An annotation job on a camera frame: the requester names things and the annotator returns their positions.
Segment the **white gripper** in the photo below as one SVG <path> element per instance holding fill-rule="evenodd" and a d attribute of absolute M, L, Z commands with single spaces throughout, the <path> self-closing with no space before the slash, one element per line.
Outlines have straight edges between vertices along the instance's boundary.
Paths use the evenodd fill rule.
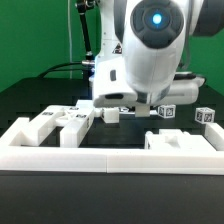
<path fill-rule="evenodd" d="M 180 72 L 174 77 L 170 87 L 150 94 L 133 90 L 124 78 L 112 81 L 108 78 L 94 78 L 93 104 L 121 106 L 158 106 L 164 104 L 185 105 L 194 103 L 199 95 L 199 88 L 204 84 L 204 78 L 194 73 Z"/>

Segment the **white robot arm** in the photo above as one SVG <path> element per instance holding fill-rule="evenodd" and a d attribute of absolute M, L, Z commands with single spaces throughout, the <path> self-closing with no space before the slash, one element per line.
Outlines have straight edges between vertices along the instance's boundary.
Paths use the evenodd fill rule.
<path fill-rule="evenodd" d="M 201 78 L 175 77 L 188 38 L 224 29 L 224 0 L 96 0 L 101 50 L 97 107 L 191 104 Z"/>

